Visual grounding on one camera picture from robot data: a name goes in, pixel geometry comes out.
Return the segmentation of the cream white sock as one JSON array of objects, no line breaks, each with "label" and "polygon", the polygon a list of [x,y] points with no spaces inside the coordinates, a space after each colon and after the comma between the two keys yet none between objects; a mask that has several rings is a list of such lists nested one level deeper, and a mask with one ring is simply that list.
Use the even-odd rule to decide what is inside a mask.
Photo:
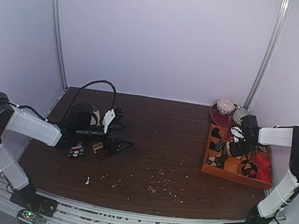
[{"label": "cream white sock", "polygon": [[233,137],[233,142],[238,142],[239,140],[244,138],[244,135],[242,134],[241,131],[231,130],[230,132]]}]

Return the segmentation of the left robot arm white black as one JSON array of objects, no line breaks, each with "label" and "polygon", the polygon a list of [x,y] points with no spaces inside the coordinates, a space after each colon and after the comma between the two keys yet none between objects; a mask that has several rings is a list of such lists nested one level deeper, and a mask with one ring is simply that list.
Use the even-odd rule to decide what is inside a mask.
[{"label": "left robot arm white black", "polygon": [[123,130],[121,123],[124,111],[110,109],[104,115],[99,109],[87,103],[72,105],[65,117],[58,123],[50,122],[28,105],[12,103],[5,93],[0,92],[0,174],[27,209],[39,204],[36,187],[2,142],[5,131],[11,131],[58,150],[66,151],[69,158],[82,156],[90,146],[99,158],[118,154],[134,143],[113,138],[112,133]]}]

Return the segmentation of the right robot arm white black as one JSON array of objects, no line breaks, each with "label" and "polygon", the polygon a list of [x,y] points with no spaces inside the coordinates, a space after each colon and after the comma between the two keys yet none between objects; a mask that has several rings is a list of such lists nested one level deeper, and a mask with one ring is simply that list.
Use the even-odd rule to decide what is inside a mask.
[{"label": "right robot arm white black", "polygon": [[280,183],[259,204],[248,212],[242,224],[268,224],[285,206],[299,194],[299,125],[259,127],[257,117],[242,118],[241,137],[226,144],[232,157],[246,156],[256,146],[280,146],[291,149],[289,168]]}]

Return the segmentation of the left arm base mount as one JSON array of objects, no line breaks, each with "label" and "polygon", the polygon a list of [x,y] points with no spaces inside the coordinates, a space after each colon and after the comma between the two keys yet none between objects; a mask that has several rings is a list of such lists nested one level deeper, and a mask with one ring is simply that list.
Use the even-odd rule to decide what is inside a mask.
[{"label": "left arm base mount", "polygon": [[58,202],[54,199],[47,198],[34,191],[25,189],[15,190],[9,200],[37,215],[44,215],[47,217],[53,216],[58,205]]}]

